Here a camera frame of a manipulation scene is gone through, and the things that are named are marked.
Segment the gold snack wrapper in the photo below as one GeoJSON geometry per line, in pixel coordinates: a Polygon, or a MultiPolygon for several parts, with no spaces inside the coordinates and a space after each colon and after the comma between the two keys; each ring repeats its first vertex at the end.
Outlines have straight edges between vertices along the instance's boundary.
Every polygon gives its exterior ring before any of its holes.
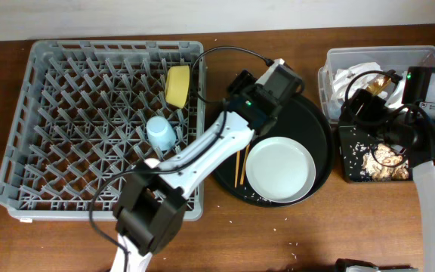
{"type": "Polygon", "coordinates": [[[366,90],[373,96],[378,96],[391,83],[389,76],[376,76],[366,87],[366,90]]]}

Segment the food scraps pile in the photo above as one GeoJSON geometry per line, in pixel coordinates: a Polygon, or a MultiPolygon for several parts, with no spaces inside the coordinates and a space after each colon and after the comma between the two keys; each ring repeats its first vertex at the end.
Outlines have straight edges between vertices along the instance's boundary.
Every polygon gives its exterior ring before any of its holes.
{"type": "Polygon", "coordinates": [[[378,144],[362,157],[360,174],[370,181],[406,181],[410,178],[409,162],[390,147],[378,144]]]}

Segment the wooden chopstick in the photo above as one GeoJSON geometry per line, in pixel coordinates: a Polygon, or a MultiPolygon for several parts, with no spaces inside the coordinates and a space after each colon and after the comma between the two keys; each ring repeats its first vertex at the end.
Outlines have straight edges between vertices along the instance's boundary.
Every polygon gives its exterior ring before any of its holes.
{"type": "Polygon", "coordinates": [[[234,176],[234,187],[235,188],[237,188],[238,180],[239,180],[240,155],[241,155],[241,150],[236,153],[235,176],[234,176]]]}
{"type": "Polygon", "coordinates": [[[242,166],[242,171],[241,171],[241,175],[240,175],[240,179],[239,179],[239,185],[243,185],[244,184],[245,168],[246,168],[246,163],[247,163],[247,159],[248,159],[248,154],[249,154],[250,146],[251,146],[251,144],[249,144],[245,148],[245,156],[244,156],[244,159],[243,159],[243,166],[242,166]]]}

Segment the grey round plate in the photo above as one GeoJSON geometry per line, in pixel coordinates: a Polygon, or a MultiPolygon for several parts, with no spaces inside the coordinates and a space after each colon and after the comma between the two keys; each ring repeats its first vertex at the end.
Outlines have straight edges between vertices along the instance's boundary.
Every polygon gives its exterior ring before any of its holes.
{"type": "Polygon", "coordinates": [[[273,137],[252,147],[245,164],[245,177],[260,197],[285,204],[311,191],[316,166],[302,144],[291,138],[273,137]]]}

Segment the yellow plastic bowl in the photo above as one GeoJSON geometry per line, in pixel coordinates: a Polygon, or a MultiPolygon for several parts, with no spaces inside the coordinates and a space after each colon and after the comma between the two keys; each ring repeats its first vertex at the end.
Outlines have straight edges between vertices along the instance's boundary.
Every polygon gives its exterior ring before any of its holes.
{"type": "Polygon", "coordinates": [[[165,102],[184,108],[190,88],[190,68],[188,66],[173,66],[168,71],[165,83],[165,102]]]}

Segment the blue plastic cup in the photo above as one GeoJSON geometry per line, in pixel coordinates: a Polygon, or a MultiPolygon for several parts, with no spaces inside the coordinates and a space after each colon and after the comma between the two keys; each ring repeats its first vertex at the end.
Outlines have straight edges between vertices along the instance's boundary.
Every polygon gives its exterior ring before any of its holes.
{"type": "Polygon", "coordinates": [[[147,137],[152,148],[161,151],[170,150],[176,144],[177,136],[169,123],[162,116],[151,117],[146,125],[147,137]]]}

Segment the pink plastic cup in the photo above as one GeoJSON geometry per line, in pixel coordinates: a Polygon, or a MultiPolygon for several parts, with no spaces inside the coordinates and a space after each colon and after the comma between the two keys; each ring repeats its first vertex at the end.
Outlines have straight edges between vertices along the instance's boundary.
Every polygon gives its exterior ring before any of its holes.
{"type": "Polygon", "coordinates": [[[149,158],[149,159],[145,159],[144,163],[150,168],[155,168],[160,163],[160,161],[155,158],[149,158]]]}

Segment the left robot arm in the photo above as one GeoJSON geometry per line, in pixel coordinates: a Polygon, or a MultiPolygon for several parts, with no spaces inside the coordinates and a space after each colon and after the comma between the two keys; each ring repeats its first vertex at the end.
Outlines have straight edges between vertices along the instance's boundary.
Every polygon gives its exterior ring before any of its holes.
{"type": "Polygon", "coordinates": [[[127,183],[113,209],[117,252],[113,271],[144,271],[180,230],[190,194],[224,160],[277,122],[301,79],[281,67],[255,79],[242,72],[214,124],[177,155],[124,174],[127,183]]]}

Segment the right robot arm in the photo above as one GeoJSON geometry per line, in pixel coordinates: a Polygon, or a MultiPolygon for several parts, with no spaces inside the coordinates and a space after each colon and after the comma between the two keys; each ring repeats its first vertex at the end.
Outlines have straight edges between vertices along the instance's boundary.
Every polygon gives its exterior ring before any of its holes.
{"type": "Polygon", "coordinates": [[[338,74],[341,155],[352,182],[413,181],[424,269],[435,271],[435,67],[338,74]]]}

